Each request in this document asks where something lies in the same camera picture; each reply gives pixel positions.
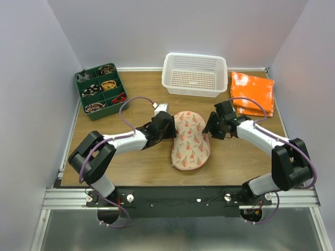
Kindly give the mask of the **pink floral laundry bag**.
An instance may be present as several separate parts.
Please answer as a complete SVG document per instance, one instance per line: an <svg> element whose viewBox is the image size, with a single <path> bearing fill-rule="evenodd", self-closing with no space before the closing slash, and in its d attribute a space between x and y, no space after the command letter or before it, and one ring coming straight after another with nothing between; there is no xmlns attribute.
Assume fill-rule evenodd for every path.
<svg viewBox="0 0 335 251"><path fill-rule="evenodd" d="M172 147L172 165L189 171L202 167L210 157L208 134L203 133L205 120L192 111L181 111L174 116L176 138Z"/></svg>

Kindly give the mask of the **orange white cloth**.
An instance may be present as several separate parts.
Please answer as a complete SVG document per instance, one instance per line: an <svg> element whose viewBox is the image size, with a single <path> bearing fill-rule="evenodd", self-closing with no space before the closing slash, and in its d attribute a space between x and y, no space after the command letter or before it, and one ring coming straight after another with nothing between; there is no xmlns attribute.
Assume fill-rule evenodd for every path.
<svg viewBox="0 0 335 251"><path fill-rule="evenodd" d="M238 114L273 116L274 84L272 79L231 72L231 97Z"/></svg>

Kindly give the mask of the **white plastic basket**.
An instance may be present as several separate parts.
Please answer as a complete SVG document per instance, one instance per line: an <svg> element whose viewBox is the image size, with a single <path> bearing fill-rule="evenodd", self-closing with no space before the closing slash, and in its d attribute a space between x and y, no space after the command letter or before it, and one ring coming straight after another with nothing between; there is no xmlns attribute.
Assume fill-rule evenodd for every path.
<svg viewBox="0 0 335 251"><path fill-rule="evenodd" d="M223 57L168 53L162 86L169 94L215 98L228 88L228 68Z"/></svg>

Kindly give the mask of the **green compartment tray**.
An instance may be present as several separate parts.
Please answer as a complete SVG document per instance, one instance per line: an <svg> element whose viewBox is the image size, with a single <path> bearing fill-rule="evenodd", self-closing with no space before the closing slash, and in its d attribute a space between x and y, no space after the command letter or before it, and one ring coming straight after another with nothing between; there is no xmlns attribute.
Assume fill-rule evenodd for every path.
<svg viewBox="0 0 335 251"><path fill-rule="evenodd" d="M96 66L91 69L83 69L83 70L86 70L87 74L90 76L90 79L82 83L77 82L75 79L75 75L79 72L75 73L74 75L74 79L75 79L75 83L77 86L77 90L79 92L81 106L83 108L83 111L86 105L89 105L95 102L102 102L106 104L106 107L104 109L93 112L93 113L86 113L84 111L84 113L92 121L96 121L101 118L116 114L119 112L120 108L122 108L123 110L128 108L128 105L125 104L125 102L128 100L128 95L124 87L124 84L122 83L122 80L120 78L120 75L117 71L116 66L115 66L116 70L113 73L98 76L98 73L97 73L98 68L104 65L109 65L109 64L115 66L114 63L106 63L106 64ZM90 85L99 85L102 89L102 92L94 96L82 98L81 92L84 89L88 88Z"/></svg>

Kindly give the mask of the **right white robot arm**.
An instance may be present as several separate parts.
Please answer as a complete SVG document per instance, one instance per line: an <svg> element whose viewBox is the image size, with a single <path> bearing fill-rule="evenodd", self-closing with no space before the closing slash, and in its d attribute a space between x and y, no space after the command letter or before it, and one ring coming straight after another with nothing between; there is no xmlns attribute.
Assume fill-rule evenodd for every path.
<svg viewBox="0 0 335 251"><path fill-rule="evenodd" d="M315 167L305 142L290 140L261 127L246 115L237 116L229 100L214 105L203 133L223 140L227 134L246 140L271 158L271 171L245 182L235 198L252 205L269 192L303 189L303 183L316 181Z"/></svg>

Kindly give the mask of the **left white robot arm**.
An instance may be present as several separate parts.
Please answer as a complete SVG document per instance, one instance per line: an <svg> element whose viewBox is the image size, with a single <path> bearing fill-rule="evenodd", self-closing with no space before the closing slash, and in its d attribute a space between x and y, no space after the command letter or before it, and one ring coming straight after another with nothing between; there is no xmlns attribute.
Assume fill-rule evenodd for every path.
<svg viewBox="0 0 335 251"><path fill-rule="evenodd" d="M175 120L165 111L158 112L150 122L134 131L116 135L90 132L70 154L68 163L85 182L98 193L98 200L109 207L115 203L115 185L105 174L115 155L141 151L153 147L164 139L176 137Z"/></svg>

